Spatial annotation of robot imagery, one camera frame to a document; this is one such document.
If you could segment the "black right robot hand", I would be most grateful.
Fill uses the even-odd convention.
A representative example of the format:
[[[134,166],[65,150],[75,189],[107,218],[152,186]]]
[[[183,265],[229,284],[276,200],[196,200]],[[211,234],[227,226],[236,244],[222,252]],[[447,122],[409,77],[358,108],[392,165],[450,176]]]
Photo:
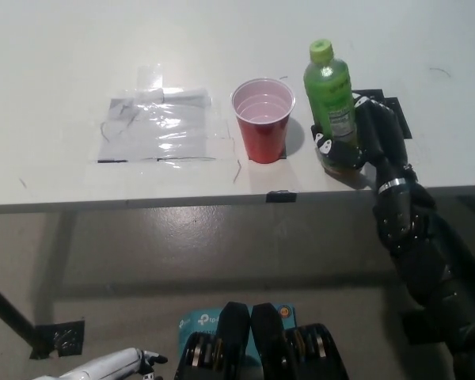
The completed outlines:
[[[375,169],[374,188],[378,193],[416,181],[409,164],[401,125],[385,99],[365,91],[352,94],[356,142],[331,137],[312,126],[313,140],[323,162],[337,172],[358,171],[366,164]]]

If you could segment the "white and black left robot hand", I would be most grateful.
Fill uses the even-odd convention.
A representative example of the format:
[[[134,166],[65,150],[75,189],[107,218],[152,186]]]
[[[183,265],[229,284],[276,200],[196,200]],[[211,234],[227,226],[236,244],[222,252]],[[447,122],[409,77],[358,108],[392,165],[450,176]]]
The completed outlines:
[[[44,375],[41,379],[126,379],[133,374],[140,374],[144,379],[155,379],[154,364],[164,364],[168,358],[157,352],[126,348],[101,356],[61,374]]]

